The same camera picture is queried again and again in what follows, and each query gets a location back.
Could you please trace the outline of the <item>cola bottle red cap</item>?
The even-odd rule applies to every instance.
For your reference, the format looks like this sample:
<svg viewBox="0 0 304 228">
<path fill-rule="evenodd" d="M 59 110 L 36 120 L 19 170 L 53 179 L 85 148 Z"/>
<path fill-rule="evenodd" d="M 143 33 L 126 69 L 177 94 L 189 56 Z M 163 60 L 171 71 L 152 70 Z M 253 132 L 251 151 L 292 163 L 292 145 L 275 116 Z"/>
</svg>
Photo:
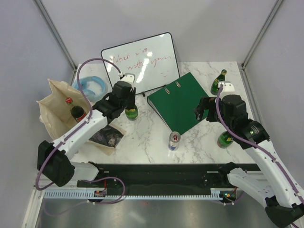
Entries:
<svg viewBox="0 0 304 228">
<path fill-rule="evenodd" d="M 76 122 L 80 122 L 86 117 L 86 111 L 81 106 L 74 105 L 71 97 L 67 97 L 65 102 L 69 106 L 70 113 Z"/>
</svg>

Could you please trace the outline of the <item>beige canvas tote bag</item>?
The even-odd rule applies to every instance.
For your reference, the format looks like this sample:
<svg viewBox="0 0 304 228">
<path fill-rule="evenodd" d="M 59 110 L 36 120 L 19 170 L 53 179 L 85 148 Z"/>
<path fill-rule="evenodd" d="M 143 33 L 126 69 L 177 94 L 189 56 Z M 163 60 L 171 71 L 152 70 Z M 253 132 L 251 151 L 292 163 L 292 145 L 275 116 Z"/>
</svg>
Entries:
<svg viewBox="0 0 304 228">
<path fill-rule="evenodd" d="M 50 137 L 54 140 L 67 133 L 77 122 L 72 117 L 70 109 L 80 106 L 89 113 L 89 106 L 80 91 L 64 81 L 49 80 L 51 94 L 38 101 L 40 121 L 45 125 Z M 103 153 L 110 155 L 124 137 L 126 131 L 121 127 L 109 124 L 94 134 L 85 146 L 94 146 Z"/>
</svg>

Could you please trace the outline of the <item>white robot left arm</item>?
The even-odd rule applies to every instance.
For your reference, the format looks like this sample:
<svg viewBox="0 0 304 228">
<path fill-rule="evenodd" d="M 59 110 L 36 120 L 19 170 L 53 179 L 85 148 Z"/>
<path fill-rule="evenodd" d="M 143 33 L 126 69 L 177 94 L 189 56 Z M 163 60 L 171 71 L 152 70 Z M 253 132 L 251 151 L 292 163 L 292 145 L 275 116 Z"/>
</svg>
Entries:
<svg viewBox="0 0 304 228">
<path fill-rule="evenodd" d="M 95 164 L 71 162 L 71 159 L 95 133 L 118 118 L 126 107 L 134 105 L 135 92 L 132 80 L 122 78 L 71 130 L 53 142 L 43 141 L 38 147 L 39 175 L 44 174 L 59 187 L 71 180 L 87 180 L 94 187 L 101 186 L 104 175 Z"/>
</svg>

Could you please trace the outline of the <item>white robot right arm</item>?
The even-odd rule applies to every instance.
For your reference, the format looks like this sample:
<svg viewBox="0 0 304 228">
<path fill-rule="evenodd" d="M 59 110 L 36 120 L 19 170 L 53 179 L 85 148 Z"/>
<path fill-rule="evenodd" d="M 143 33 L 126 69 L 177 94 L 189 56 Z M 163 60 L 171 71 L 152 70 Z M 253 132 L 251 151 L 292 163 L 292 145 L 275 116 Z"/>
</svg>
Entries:
<svg viewBox="0 0 304 228">
<path fill-rule="evenodd" d="M 303 217 L 304 189 L 286 170 L 261 123 L 248 117 L 246 103 L 239 95 L 202 97 L 194 113 L 197 120 L 202 120 L 207 113 L 208 122 L 221 123 L 267 180 L 267 183 L 260 182 L 230 162 L 221 167 L 217 176 L 221 186 L 241 188 L 263 206 L 269 219 L 279 228 L 293 225 Z"/>
</svg>

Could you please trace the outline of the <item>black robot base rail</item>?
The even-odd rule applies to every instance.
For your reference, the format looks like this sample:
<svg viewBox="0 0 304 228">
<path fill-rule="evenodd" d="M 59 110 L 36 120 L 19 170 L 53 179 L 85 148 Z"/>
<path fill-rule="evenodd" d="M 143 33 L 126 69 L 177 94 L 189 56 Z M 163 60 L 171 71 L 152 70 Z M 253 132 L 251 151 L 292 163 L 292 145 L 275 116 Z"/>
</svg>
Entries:
<svg viewBox="0 0 304 228">
<path fill-rule="evenodd" d="M 97 164 L 96 183 L 78 181 L 78 187 L 101 188 L 114 194 L 194 195 L 211 193 L 211 189 L 232 189 L 223 176 L 227 167 L 241 168 L 248 173 L 260 173 L 256 164 Z M 104 177 L 118 177 L 99 181 Z"/>
</svg>

